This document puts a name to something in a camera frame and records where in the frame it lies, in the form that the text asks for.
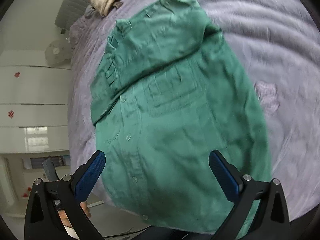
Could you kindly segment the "person right hand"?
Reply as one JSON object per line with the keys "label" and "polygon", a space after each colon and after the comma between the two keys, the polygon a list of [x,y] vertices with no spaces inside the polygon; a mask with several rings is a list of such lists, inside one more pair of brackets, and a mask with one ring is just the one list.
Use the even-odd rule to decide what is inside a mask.
{"label": "person right hand", "polygon": [[[87,205],[87,202],[81,202],[79,206],[82,208],[82,213],[85,214],[88,218],[91,218],[91,212]],[[74,223],[70,220],[74,215],[71,213],[71,210],[59,210],[58,214],[64,226],[68,228],[74,228]]]}

